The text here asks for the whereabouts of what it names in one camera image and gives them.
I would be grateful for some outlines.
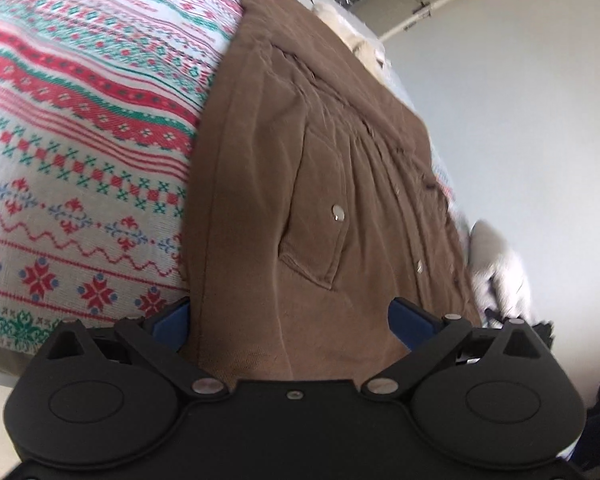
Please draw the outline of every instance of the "patterned fabric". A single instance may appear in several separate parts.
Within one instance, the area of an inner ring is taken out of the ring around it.
[[[239,0],[0,0],[0,346],[158,312]]]

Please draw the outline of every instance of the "bed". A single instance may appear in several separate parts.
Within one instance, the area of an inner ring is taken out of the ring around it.
[[[106,326],[189,293],[187,161],[240,12],[239,0],[0,0],[1,384],[61,319]]]

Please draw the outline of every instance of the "brown jacket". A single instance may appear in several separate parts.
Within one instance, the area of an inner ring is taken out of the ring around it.
[[[360,383],[406,352],[395,296],[479,323],[422,122],[295,0],[242,5],[190,163],[184,357]]]

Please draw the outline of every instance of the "metal button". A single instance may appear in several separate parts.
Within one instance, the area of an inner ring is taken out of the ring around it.
[[[191,385],[191,389],[200,395],[213,395],[221,392],[224,389],[224,384],[213,377],[205,377],[195,381]]]
[[[388,395],[398,390],[398,383],[387,377],[371,379],[366,384],[366,389],[376,395]]]
[[[289,390],[286,393],[286,398],[289,400],[300,400],[304,397],[304,393],[300,390]]]
[[[331,211],[333,212],[333,217],[338,222],[344,222],[344,209],[341,208],[341,206],[336,204],[335,206],[333,206],[333,208],[331,208]]]

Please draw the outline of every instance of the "red zigzag line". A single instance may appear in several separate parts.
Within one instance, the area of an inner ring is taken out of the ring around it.
[[[15,231],[18,227],[22,227],[24,229],[24,231],[26,232],[27,237],[29,238],[29,241],[31,241],[31,242],[37,242],[38,240],[40,240],[40,238],[44,238],[44,237],[49,238],[49,240],[51,240],[51,242],[53,243],[54,247],[58,250],[64,250],[65,248],[67,248],[70,245],[75,245],[76,248],[80,251],[80,254],[82,256],[84,256],[85,258],[90,258],[95,253],[101,253],[106,258],[106,260],[112,265],[117,265],[118,263],[120,263],[120,261],[127,260],[135,270],[145,270],[147,267],[151,266],[156,270],[156,272],[158,273],[158,275],[161,278],[166,278],[170,274],[173,274],[173,271],[176,269],[176,267],[171,267],[171,269],[169,269],[167,272],[162,272],[160,269],[158,269],[158,266],[155,264],[155,262],[147,262],[143,266],[138,266],[133,261],[131,256],[129,256],[128,254],[123,254],[117,260],[112,260],[103,248],[96,247],[96,248],[94,248],[93,251],[87,252],[87,251],[83,250],[83,248],[80,246],[80,244],[76,240],[69,240],[65,244],[59,244],[56,241],[56,238],[53,236],[53,233],[50,233],[49,231],[44,231],[44,232],[40,233],[38,236],[34,236],[31,234],[31,231],[29,231],[29,228],[25,224],[23,224],[23,222],[18,222],[17,224],[15,224],[11,227],[7,227],[4,224],[4,221],[2,220],[1,216],[0,216],[0,225],[2,226],[3,230],[6,233],[11,233],[12,231]]]

